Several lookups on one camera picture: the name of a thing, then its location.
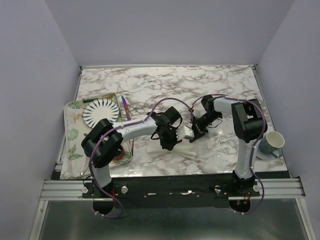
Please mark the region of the white cloth napkin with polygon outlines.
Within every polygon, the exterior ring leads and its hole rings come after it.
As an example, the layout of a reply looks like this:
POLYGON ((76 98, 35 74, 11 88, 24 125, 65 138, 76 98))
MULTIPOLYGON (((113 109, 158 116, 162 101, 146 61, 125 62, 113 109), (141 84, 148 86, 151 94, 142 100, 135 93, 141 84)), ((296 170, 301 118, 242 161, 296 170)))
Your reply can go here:
POLYGON ((176 144, 172 150, 162 148, 160 140, 150 140, 147 146, 147 153, 151 156, 160 156, 167 153, 173 153, 188 159, 194 159, 198 152, 198 145, 190 143, 183 139, 181 143, 176 144))

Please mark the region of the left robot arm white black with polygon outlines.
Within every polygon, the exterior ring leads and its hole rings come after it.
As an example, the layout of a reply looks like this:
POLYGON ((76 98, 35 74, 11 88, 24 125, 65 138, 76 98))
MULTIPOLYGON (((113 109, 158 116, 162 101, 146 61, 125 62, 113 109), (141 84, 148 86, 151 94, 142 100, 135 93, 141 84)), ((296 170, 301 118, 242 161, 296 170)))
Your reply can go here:
POLYGON ((182 142, 178 139, 177 128, 173 126, 182 119, 180 113, 170 107, 165 112, 151 112, 142 120, 114 123, 106 118, 100 120, 81 142, 85 155, 89 157, 88 166, 95 182, 93 191, 101 198, 110 194, 112 178, 109 163, 123 142, 141 136, 158 135, 162 149, 171 151, 182 142))

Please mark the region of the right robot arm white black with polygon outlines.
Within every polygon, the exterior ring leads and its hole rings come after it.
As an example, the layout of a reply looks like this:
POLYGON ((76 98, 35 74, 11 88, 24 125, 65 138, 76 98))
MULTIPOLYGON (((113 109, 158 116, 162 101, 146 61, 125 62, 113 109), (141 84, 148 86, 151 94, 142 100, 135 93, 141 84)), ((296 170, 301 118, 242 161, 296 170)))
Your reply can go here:
POLYGON ((191 143, 202 138, 209 130, 209 125, 221 119, 223 114, 232 116, 233 129, 238 138, 239 149, 234 178, 230 183, 230 191, 241 196, 248 190, 245 180, 254 176, 254 161, 257 148, 264 133, 268 129, 264 112, 258 99, 236 99, 224 94, 205 95, 200 98, 205 114, 194 117, 191 143))

